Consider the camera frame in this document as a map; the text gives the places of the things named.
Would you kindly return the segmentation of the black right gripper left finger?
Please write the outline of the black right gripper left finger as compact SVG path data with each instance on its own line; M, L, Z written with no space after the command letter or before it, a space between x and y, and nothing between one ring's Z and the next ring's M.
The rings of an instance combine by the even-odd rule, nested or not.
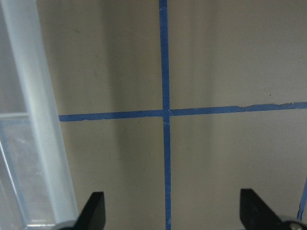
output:
M74 224L75 230L103 230L106 224L104 192L93 192Z

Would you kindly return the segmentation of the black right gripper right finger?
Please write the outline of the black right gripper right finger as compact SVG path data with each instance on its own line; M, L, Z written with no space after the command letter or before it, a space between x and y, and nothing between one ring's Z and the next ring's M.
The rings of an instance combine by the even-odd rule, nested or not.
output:
M281 219L252 190L240 190L240 220L246 230L284 230Z

